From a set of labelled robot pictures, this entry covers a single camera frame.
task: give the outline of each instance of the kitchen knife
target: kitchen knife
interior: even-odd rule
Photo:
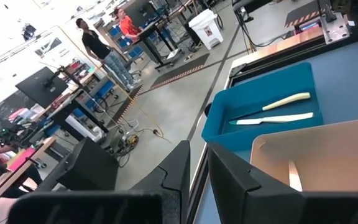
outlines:
[[[231,120],[238,120],[240,118],[243,118],[245,116],[249,116],[251,114],[255,114],[255,113],[259,113],[259,112],[262,112],[262,111],[267,111],[267,110],[271,110],[271,109],[274,109],[274,108],[277,108],[279,106],[282,106],[282,105],[285,105],[285,104],[288,104],[288,103],[292,103],[294,101],[298,101],[298,100],[305,100],[305,99],[309,99],[310,98],[310,93],[308,92],[305,92],[305,93],[297,93],[297,94],[294,94],[292,96],[288,96],[284,99],[281,99],[281,100],[278,100],[274,103],[271,103],[269,105],[266,105],[264,107],[262,107],[261,109],[257,110],[257,111],[253,111],[251,113],[248,113],[248,114],[242,114],[241,116],[237,116]]]
[[[290,121],[298,121],[301,119],[308,119],[313,117],[313,112],[304,113],[304,114],[294,114],[294,115],[284,115],[284,116],[272,116],[266,118],[257,118],[257,119],[241,119],[238,121],[230,121],[229,124],[234,125],[252,125],[265,123],[284,123]]]

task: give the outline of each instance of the white trash can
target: white trash can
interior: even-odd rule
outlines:
[[[223,41],[222,34],[216,25],[215,18],[216,15],[214,12],[207,9],[189,22],[189,26],[197,33],[198,37],[208,50],[211,50],[212,46]]]

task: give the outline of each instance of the jeans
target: jeans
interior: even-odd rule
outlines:
[[[155,62],[156,64],[159,64],[160,62],[157,60],[157,58],[154,56],[154,54],[152,53],[152,51],[146,46],[146,44],[144,42],[147,42],[148,45],[153,49],[153,51],[155,53],[157,53],[157,55],[160,56],[160,58],[162,58],[162,56],[160,55],[160,53],[158,52],[158,49],[156,48],[156,46],[154,45],[154,43],[149,39],[144,39],[143,41],[140,41],[137,45],[147,54],[147,56],[149,56],[149,58]]]
[[[31,165],[19,178],[15,181],[3,194],[1,197],[4,198],[19,198],[28,192],[25,192],[19,187],[27,178],[32,179],[37,185],[40,185],[42,182],[40,173],[34,165]]]
[[[131,85],[134,82],[134,77],[127,71],[122,60],[113,52],[110,52],[110,54],[104,58],[104,62],[125,86]]]

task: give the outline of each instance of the white knife handle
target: white knife handle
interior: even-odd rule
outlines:
[[[307,119],[312,117],[313,117],[313,112],[310,112],[310,113],[296,114],[296,115],[267,117],[267,118],[262,118],[262,121],[268,123],[284,123],[284,122],[298,121],[301,119]]]
[[[305,99],[308,99],[308,98],[310,98],[310,93],[297,93],[297,94],[294,94],[292,96],[286,97],[286,98],[284,98],[282,100],[278,100],[278,101],[276,101],[274,103],[271,103],[271,104],[269,104],[267,106],[264,106],[262,108],[262,110],[263,111],[270,110],[270,109],[285,105],[287,103],[291,103],[291,102],[294,102],[294,101],[297,101],[297,100],[305,100]]]

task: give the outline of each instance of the metal frame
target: metal frame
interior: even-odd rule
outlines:
[[[355,42],[358,42],[358,32],[352,34],[347,39],[329,45],[326,45],[323,36],[302,44],[298,44],[289,49],[280,51],[277,54],[248,63],[246,66],[246,72],[240,73],[231,78],[227,78],[224,89],[231,88],[236,83],[246,79],[256,77],[266,72],[300,62],[302,60],[329,52],[331,50],[353,44]],[[209,169],[207,153],[208,146],[205,144],[203,152],[201,153],[198,167],[196,169],[195,177],[191,183],[187,224],[193,223],[196,218],[198,207],[200,205],[206,181],[208,179]]]

